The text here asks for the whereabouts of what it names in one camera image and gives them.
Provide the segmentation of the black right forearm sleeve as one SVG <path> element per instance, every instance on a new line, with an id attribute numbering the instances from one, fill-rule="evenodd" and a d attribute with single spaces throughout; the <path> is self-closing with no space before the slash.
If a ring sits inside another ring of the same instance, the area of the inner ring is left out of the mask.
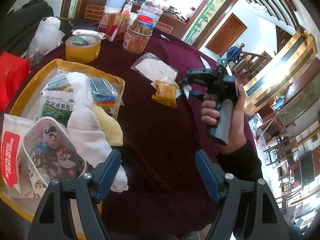
<path id="1" fill-rule="evenodd" d="M 217 161 L 225 173 L 245 181 L 257 181 L 263 178 L 261 161 L 250 141 L 229 154 L 218 154 Z"/>

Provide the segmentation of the person right hand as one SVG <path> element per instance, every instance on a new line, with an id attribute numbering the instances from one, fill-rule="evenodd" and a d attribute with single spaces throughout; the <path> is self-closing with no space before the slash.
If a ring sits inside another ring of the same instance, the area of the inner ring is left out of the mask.
<path id="1" fill-rule="evenodd" d="M 238 88 L 238 101 L 233 108 L 233 115 L 231 119 L 231 127 L 229 130 L 228 145 L 220 146 L 222 154 L 231 154 L 240 149 L 247 142 L 244 135 L 244 104 L 245 104 L 245 91 L 243 84 L 236 81 Z M 216 102 L 210 100 L 209 94 L 204 95 L 204 102 L 201 105 L 201 120 L 207 125 L 215 125 L 220 116 L 215 109 Z"/>

